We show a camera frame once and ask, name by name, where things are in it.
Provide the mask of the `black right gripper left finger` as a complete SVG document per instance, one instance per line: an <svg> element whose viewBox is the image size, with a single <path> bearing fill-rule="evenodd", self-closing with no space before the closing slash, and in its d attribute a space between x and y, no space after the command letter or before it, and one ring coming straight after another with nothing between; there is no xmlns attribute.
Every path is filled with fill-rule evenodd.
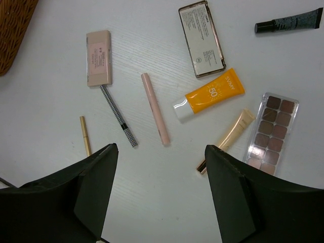
<svg viewBox="0 0 324 243"><path fill-rule="evenodd" d="M98 242L118 160L108 144L20 187L1 190L1 242Z"/></svg>

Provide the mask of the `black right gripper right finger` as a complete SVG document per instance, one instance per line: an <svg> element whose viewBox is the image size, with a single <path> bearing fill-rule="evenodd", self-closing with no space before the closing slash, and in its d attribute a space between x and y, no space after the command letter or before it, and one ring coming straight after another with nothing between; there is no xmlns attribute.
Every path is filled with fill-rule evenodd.
<svg viewBox="0 0 324 243"><path fill-rule="evenodd" d="M251 167L214 145L207 173L223 242L323 242L323 190Z"/></svg>

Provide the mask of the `gold slim eyebrow pencil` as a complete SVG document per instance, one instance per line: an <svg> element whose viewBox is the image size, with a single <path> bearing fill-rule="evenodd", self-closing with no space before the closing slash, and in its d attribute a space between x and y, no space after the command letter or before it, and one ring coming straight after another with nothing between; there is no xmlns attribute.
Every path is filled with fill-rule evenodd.
<svg viewBox="0 0 324 243"><path fill-rule="evenodd" d="M84 140L84 144L85 144L86 154L87 154L87 157L89 157L92 154L92 150L91 150L90 140L89 140L89 136L88 136L88 130L87 130L87 126L86 126L86 120L85 120L85 117L84 116L80 116L79 117L79 120L80 120L81 129L82 129L82 134L83 134L83 140Z"/></svg>

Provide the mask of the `checkered eyeliner pen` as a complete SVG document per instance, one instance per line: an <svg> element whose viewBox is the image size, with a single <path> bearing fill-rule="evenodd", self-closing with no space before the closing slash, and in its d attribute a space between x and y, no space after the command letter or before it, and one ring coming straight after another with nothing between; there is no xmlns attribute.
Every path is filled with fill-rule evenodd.
<svg viewBox="0 0 324 243"><path fill-rule="evenodd" d="M107 87L105 85L101 85L100 90L103 93L109 107L111 108L111 110L112 110L114 116L116 117L119 125L121 126L123 132L125 133L129 143L131 144L131 146L133 148L137 147L138 142L137 142L135 136L133 135L133 133L131 132L131 130L129 129L126 121L124 120L124 118L122 116L122 113L119 111L119 109L118 109L117 105L115 104L112 96L110 95Z"/></svg>

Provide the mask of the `pink cosmetic pencil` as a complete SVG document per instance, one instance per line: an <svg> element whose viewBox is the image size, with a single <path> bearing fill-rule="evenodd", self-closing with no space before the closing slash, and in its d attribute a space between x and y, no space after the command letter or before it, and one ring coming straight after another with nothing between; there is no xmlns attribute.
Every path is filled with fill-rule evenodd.
<svg viewBox="0 0 324 243"><path fill-rule="evenodd" d="M169 134L161 114L158 101L151 83L150 77L147 73L141 74L141 79L143 86L150 104L150 108L157 126L157 130L161 139L163 146L168 146L170 144Z"/></svg>

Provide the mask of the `beige rectangular compact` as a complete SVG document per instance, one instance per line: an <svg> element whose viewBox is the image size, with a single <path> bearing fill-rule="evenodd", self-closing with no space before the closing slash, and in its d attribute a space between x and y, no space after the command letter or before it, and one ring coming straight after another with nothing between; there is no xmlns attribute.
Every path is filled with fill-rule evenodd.
<svg viewBox="0 0 324 243"><path fill-rule="evenodd" d="M87 33L87 86L112 84L111 36L108 30Z"/></svg>

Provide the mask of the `beige foundation tube gold cap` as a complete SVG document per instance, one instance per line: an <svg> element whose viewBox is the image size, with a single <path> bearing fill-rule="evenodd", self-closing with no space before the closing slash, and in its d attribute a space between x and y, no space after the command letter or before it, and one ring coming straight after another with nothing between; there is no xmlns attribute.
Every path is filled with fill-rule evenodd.
<svg viewBox="0 0 324 243"><path fill-rule="evenodd" d="M227 151L255 120L255 115L247 108L243 109L237 121L228 129L225 135L216 143L216 147Z"/></svg>

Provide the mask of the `brown eyeshadow palette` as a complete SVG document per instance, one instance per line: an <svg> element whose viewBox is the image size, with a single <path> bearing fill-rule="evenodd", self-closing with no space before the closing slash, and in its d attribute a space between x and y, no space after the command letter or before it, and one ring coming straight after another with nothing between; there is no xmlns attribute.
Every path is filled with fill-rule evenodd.
<svg viewBox="0 0 324 243"><path fill-rule="evenodd" d="M262 97L243 161L275 175L299 109L299 101L274 93Z"/></svg>

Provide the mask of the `orange sunscreen tube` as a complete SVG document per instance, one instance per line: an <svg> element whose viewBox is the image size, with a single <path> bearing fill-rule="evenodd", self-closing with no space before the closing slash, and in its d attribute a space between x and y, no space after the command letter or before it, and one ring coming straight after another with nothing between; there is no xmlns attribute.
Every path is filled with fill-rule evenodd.
<svg viewBox="0 0 324 243"><path fill-rule="evenodd" d="M234 68L184 95L173 103L173 109L179 121L188 120L191 116L232 97L245 94L245 89Z"/></svg>

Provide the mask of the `gold-rimmed compact palette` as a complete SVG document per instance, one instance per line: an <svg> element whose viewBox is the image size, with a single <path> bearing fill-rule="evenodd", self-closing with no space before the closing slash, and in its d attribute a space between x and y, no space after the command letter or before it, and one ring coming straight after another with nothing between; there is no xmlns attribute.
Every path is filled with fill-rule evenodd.
<svg viewBox="0 0 324 243"><path fill-rule="evenodd" d="M225 58L207 1L178 10L195 77L226 69Z"/></svg>

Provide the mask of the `black cosmetic tube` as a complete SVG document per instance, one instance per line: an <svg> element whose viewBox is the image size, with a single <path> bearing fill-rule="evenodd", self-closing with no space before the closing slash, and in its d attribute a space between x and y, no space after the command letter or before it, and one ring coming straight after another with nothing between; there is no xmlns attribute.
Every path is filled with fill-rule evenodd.
<svg viewBox="0 0 324 243"><path fill-rule="evenodd" d="M256 23L255 34L276 31L289 31L299 29L318 29L321 22L323 8L283 18L277 18L266 22Z"/></svg>

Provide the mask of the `wicker organizer basket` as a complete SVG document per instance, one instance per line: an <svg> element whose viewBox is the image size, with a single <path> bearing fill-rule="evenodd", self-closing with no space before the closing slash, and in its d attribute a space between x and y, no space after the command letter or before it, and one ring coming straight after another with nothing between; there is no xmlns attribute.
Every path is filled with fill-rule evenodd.
<svg viewBox="0 0 324 243"><path fill-rule="evenodd" d="M1 76L16 58L38 0L1 0Z"/></svg>

